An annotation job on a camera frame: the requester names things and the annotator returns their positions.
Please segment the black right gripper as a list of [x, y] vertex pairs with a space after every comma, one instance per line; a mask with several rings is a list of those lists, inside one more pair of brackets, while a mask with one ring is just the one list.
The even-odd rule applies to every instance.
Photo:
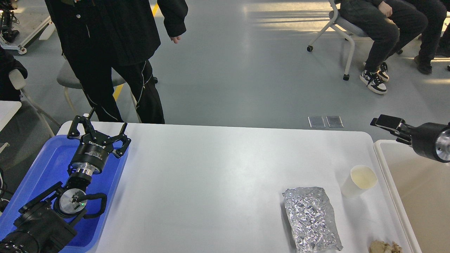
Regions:
[[410, 129], [402, 118], [385, 114], [373, 118], [370, 125], [387, 130], [397, 137], [397, 142], [412, 145], [420, 156], [443, 163], [450, 161], [449, 125], [428, 122]]

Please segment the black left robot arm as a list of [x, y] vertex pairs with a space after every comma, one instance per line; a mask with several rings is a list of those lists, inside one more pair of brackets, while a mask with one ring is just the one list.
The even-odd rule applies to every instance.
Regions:
[[83, 253], [102, 232], [131, 139], [75, 116], [68, 134], [50, 138], [1, 216], [2, 253]]

